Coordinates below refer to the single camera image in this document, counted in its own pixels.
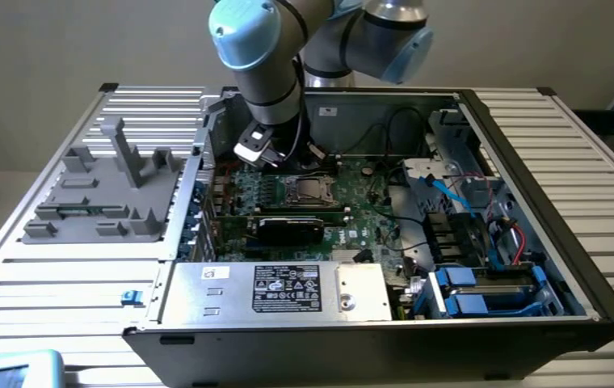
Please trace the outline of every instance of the motherboard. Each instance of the motherboard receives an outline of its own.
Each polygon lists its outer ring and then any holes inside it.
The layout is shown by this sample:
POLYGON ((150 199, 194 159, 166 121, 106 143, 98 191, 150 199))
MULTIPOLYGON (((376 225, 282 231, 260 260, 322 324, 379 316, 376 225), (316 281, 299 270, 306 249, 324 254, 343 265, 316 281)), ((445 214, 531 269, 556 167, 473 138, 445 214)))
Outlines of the motherboard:
POLYGON ((400 230, 380 215, 392 207, 380 202, 377 212, 370 200, 384 190, 384 174, 364 158, 344 158, 331 174, 276 175, 222 164, 214 188, 219 261, 355 260, 381 264, 389 284, 404 281, 400 230), (286 232, 288 223, 296 234, 286 232))

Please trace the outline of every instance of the robotic arm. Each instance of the robotic arm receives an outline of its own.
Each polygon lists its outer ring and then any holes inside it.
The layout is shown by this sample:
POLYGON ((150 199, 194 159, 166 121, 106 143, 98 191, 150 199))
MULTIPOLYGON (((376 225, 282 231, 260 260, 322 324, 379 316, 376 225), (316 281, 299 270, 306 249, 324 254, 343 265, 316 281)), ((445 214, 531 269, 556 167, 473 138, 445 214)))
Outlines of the robotic arm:
POLYGON ((432 46, 423 0, 222 0, 210 30, 255 117, 235 153, 258 167, 326 156, 310 135, 307 86, 351 86, 354 71, 404 83, 432 46))

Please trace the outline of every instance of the capacitor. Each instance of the capacitor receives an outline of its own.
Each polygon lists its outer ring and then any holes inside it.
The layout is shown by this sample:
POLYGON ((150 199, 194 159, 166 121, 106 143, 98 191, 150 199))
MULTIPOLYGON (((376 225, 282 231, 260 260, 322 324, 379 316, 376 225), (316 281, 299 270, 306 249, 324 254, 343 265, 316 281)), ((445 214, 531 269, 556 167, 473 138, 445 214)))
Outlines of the capacitor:
POLYGON ((363 176, 367 176, 370 178, 372 175, 375 175, 375 169, 372 167, 363 167, 360 173, 363 174, 363 176))

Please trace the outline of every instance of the warning label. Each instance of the warning label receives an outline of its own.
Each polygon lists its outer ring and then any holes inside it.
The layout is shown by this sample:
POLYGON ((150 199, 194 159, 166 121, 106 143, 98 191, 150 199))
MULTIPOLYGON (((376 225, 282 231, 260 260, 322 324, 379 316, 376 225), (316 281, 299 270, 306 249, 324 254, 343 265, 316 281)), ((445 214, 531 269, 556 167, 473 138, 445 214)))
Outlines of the warning label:
POLYGON ((252 309, 258 313, 322 311, 319 265, 258 265, 252 309))

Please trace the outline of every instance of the power supply label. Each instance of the power supply label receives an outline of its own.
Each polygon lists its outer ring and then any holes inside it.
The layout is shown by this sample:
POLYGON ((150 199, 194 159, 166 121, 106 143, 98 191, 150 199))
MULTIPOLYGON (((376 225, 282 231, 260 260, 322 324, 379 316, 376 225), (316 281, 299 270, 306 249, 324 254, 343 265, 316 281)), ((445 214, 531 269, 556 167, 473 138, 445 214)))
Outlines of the power supply label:
POLYGON ((319 265, 258 265, 252 309, 258 313, 320 312, 319 265))

